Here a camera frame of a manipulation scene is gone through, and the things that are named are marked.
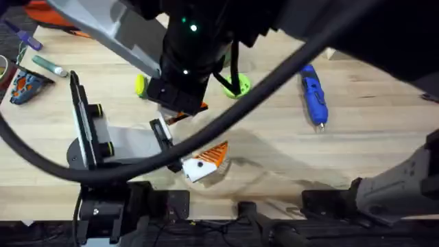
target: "blue glue gun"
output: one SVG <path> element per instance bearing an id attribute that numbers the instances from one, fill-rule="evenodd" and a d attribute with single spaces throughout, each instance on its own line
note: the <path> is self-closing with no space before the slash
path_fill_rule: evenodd
<path id="1" fill-rule="evenodd" d="M 312 65 L 309 64 L 299 74 L 302 79 L 303 93 L 307 102 L 309 117 L 313 124 L 319 126 L 321 131 L 323 131 L 324 125 L 328 121 L 328 108 L 317 73 Z"/>

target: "black knob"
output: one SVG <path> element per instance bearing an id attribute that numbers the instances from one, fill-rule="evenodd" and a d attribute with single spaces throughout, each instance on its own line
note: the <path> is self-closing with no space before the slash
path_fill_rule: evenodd
<path id="1" fill-rule="evenodd" d="M 99 149 L 102 157 L 107 158 L 115 155 L 115 147 L 112 145 L 112 142 L 99 143 Z"/>
<path id="2" fill-rule="evenodd" d="M 104 115 L 101 104 L 88 105 L 87 111 L 90 113 L 91 117 L 93 118 L 102 117 Z"/>

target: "wooden table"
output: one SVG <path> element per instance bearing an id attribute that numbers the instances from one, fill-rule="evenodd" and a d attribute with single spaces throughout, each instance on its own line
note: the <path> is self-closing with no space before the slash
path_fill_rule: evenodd
<path id="1" fill-rule="evenodd" d="M 44 58 L 75 70 L 90 102 L 101 103 L 112 126 L 149 128 L 156 104 L 134 93 L 140 71 L 98 42 L 39 27 Z M 254 83 L 269 73 L 299 41 L 284 33 L 260 37 L 253 49 L 241 48 L 239 69 Z M 76 138 L 68 79 L 35 65 L 28 49 L 22 65 L 56 81 L 27 104 L 0 110 L 17 134 L 35 150 L 66 165 Z M 190 218 L 228 219 L 240 200 L 255 200 L 260 212 L 298 218 L 303 189 L 347 188 L 358 176 L 374 176 L 406 159 L 439 123 L 439 107 L 420 92 L 386 73 L 355 60 L 313 61 L 329 107 L 326 132 L 310 124 L 297 78 L 212 142 L 229 140 L 232 163 L 225 176 L 191 184 L 181 174 L 160 169 L 137 180 L 157 189 L 188 189 Z M 176 139 L 189 137 L 235 101 L 211 79 L 209 110 L 171 127 Z M 45 174 L 0 141 L 0 220 L 70 220 L 79 186 Z"/>

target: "blue tool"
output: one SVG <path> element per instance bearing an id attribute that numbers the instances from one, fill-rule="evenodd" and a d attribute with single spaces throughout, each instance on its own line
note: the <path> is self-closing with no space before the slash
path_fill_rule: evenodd
<path id="1" fill-rule="evenodd" d="M 53 84 L 54 81 L 46 78 L 45 76 L 30 71 L 19 65 L 20 72 L 17 74 L 14 80 L 14 88 L 11 91 L 10 102 L 13 104 L 24 104 L 33 98 L 42 87 L 46 84 Z"/>
<path id="2" fill-rule="evenodd" d="M 328 108 L 324 100 L 322 85 L 318 79 L 317 73 L 312 65 L 305 66 L 299 72 L 305 100 L 307 101 L 308 113 L 314 125 L 324 130 L 324 125 L 328 121 Z"/>

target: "blue and orange toy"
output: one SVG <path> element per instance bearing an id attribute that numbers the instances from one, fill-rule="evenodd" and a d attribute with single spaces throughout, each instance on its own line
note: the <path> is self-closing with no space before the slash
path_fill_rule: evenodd
<path id="1" fill-rule="evenodd" d="M 46 84 L 54 83 L 53 80 L 33 71 L 23 67 L 19 67 L 19 69 L 20 72 L 15 77 L 13 82 L 14 88 L 11 92 L 10 102 L 13 104 L 20 105 L 29 101 L 33 96 L 40 92 Z"/>

